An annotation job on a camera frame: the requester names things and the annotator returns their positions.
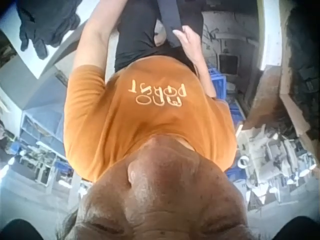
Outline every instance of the hair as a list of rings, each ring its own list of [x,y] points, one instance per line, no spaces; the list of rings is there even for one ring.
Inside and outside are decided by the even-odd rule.
[[[76,225],[78,216],[78,208],[70,213],[64,220],[60,227],[55,232],[56,240],[65,240],[72,228]]]

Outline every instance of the eye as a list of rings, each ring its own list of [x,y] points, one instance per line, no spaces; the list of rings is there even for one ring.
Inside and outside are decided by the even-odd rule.
[[[96,229],[99,229],[101,231],[107,232],[107,233],[112,234],[112,235],[122,235],[125,232],[123,229],[114,228],[114,227],[110,227],[110,226],[105,226],[105,225],[102,225],[100,223],[91,223],[91,225],[93,227],[95,227]]]
[[[236,223],[230,221],[211,221],[201,228],[201,233],[205,236],[220,234],[234,228],[236,225]]]

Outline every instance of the wooden board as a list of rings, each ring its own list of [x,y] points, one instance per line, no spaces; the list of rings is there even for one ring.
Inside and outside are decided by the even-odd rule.
[[[282,0],[279,4],[281,31],[282,31],[282,72],[280,79],[280,98],[286,108],[297,136],[304,148],[313,153],[317,159],[320,159],[320,143],[318,140],[312,141],[307,131],[310,129],[309,123],[305,120],[303,112],[292,100],[290,96],[290,88],[292,84],[292,69],[289,66],[291,58],[291,48],[287,38],[287,23],[291,10],[295,7],[291,0]]]

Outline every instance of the black glove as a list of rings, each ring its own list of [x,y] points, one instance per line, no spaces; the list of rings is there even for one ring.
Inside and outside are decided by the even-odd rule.
[[[32,41],[37,56],[48,56],[46,45],[57,47],[69,30],[80,24],[76,14],[82,0],[18,0],[17,12],[21,19],[21,51]]]

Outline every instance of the sleeve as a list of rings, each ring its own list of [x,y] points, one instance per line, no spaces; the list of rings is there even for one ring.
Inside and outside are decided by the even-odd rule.
[[[215,116],[217,141],[214,162],[224,172],[230,168],[234,162],[237,151],[237,139],[235,126],[230,112],[229,105],[226,101],[208,97],[210,108]]]
[[[90,110],[106,90],[105,73],[99,67],[83,65],[70,75],[64,106],[63,141],[67,159]]]

